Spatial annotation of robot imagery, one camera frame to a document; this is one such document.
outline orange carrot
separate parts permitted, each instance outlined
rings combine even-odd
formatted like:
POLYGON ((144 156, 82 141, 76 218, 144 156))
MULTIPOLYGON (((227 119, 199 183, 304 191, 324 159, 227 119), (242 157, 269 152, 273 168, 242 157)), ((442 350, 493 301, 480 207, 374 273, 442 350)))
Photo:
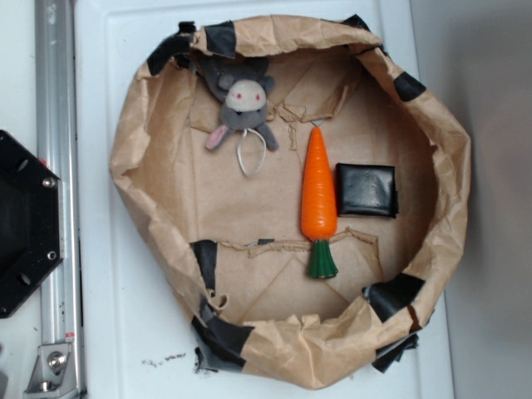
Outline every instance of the orange carrot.
POLYGON ((308 269, 308 274, 313 278, 329 278, 338 273, 328 242, 336 229, 333 174, 322 131, 314 127, 308 142, 301 201, 301 230, 313 241, 312 260, 308 269))

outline pink ear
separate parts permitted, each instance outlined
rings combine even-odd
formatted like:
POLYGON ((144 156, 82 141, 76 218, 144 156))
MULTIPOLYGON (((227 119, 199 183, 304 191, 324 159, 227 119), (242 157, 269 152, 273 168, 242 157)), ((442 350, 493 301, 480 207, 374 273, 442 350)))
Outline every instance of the pink ear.
POLYGON ((209 135, 209 139, 207 140, 207 143, 205 144, 205 147, 207 147, 209 150, 215 150, 216 147, 220 144, 222 139, 225 136, 225 133, 229 128, 226 125, 218 126, 213 132, 209 135))

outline metal rail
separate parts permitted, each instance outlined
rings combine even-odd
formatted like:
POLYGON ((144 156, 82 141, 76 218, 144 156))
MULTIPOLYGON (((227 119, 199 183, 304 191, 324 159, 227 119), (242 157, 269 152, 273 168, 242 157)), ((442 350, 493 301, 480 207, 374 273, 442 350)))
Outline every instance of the metal rail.
POLYGON ((37 156, 62 180, 63 262, 41 286, 42 346, 25 398, 85 391, 73 1, 36 0, 37 156))

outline black leather wallet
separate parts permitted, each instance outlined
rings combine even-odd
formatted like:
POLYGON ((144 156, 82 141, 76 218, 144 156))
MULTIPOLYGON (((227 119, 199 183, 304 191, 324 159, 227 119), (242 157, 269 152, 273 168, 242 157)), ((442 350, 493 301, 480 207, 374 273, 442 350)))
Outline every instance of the black leather wallet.
POLYGON ((395 218, 399 211, 393 166, 337 164, 336 191, 339 216, 395 218))

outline stuffed animal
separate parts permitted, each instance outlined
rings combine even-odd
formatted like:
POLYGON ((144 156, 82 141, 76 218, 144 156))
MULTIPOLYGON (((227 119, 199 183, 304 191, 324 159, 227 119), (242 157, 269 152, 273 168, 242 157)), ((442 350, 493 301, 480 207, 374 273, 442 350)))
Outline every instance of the stuffed animal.
POLYGON ((223 102, 219 117, 222 125, 207 140, 209 150, 218 149, 235 131, 257 131, 271 150, 278 143, 266 124, 268 113, 266 95, 275 88, 275 80, 265 76, 268 59, 249 58, 243 64, 227 64, 217 57, 204 57, 201 61, 207 86, 223 102))

